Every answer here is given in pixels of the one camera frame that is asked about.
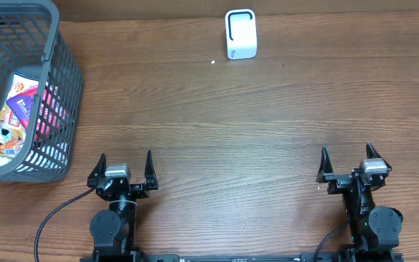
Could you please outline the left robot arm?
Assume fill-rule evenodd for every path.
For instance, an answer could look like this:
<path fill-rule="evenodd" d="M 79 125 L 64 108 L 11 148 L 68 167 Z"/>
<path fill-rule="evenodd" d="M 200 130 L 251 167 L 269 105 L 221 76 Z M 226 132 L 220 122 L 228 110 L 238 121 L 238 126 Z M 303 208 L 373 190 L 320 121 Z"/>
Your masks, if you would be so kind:
<path fill-rule="evenodd" d="M 87 186 L 108 203 L 96 213 L 89 230 L 94 239 L 93 261 L 147 261 L 135 245 L 137 200 L 146 199 L 159 188 L 152 153 L 147 153 L 143 183 L 131 183 L 127 164 L 107 164 L 102 154 L 87 179 Z"/>

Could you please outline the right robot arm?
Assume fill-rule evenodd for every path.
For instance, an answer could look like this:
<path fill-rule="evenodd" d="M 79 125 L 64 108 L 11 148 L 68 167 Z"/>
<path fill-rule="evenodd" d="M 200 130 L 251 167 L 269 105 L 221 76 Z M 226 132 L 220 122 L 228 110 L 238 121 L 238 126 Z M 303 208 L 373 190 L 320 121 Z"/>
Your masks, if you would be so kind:
<path fill-rule="evenodd" d="M 342 246 L 335 261 L 395 261 L 393 249 L 399 246 L 399 234 L 404 221 L 395 208 L 378 207 L 372 193 L 386 184 L 391 165 L 375 150 L 366 145 L 367 158 L 348 175 L 336 175 L 327 149 L 322 148 L 322 157 L 316 182 L 328 185 L 328 194 L 340 194 L 346 210 L 347 221 L 335 229 L 332 237 L 348 226 L 351 232 L 350 245 Z"/>

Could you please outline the small orange snack packet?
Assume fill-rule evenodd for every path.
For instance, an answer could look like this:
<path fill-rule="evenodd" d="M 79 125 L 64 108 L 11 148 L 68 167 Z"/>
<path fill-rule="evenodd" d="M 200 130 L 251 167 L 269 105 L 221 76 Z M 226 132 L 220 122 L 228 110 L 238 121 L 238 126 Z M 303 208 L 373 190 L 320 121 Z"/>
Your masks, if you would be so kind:
<path fill-rule="evenodd" d="M 0 156 L 16 157 L 23 148 L 23 140 L 11 140 L 5 144 L 0 145 Z"/>

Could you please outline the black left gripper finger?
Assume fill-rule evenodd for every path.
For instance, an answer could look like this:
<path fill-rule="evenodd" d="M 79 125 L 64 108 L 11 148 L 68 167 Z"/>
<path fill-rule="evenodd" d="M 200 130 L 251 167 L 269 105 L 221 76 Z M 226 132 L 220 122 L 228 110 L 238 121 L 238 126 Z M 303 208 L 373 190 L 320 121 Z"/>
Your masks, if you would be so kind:
<path fill-rule="evenodd" d="M 101 178 L 105 175 L 105 169 L 107 167 L 106 163 L 106 155 L 102 153 L 98 160 L 98 163 L 93 168 L 92 172 L 89 174 L 87 178 L 87 186 L 89 188 L 97 188 L 97 185 L 100 182 Z"/>
<path fill-rule="evenodd" d="M 151 150 L 149 150 L 147 153 L 147 158 L 145 161 L 144 177 L 145 177 L 145 186 L 148 190 L 159 189 L 159 182 L 156 177 L 155 169 L 153 167 Z"/>

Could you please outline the purple red pad package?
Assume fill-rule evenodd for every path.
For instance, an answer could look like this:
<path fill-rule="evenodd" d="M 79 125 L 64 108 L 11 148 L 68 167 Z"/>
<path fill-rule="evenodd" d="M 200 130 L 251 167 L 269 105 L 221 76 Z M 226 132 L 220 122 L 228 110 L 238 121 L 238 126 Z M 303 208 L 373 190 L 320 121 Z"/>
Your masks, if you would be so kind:
<path fill-rule="evenodd" d="M 33 97 L 36 93 L 36 89 L 28 90 L 6 101 L 6 104 L 26 131 L 28 131 L 31 109 L 35 105 Z M 49 136 L 52 134 L 50 125 L 59 130 L 62 124 L 60 119 L 66 120 L 69 117 L 68 112 L 60 105 L 55 96 L 57 96 L 57 87 L 50 85 L 49 92 L 45 90 L 42 96 L 39 111 L 41 119 L 37 120 L 36 133 L 34 135 L 35 142 L 41 140 L 41 135 Z"/>

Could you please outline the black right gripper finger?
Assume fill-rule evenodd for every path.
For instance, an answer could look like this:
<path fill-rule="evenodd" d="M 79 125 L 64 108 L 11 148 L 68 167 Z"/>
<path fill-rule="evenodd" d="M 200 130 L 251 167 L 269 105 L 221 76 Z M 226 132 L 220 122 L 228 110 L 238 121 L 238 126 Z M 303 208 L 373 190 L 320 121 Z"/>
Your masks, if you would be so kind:
<path fill-rule="evenodd" d="M 322 155 L 319 170 L 316 176 L 317 183 L 328 183 L 332 180 L 334 175 L 332 163 L 330 161 L 329 154 L 327 152 L 327 148 L 325 146 L 322 147 Z"/>
<path fill-rule="evenodd" d="M 376 151 L 370 142 L 368 142 L 366 145 L 366 152 L 368 159 L 380 159 L 386 165 L 386 169 L 388 171 L 392 171 L 391 165 Z"/>

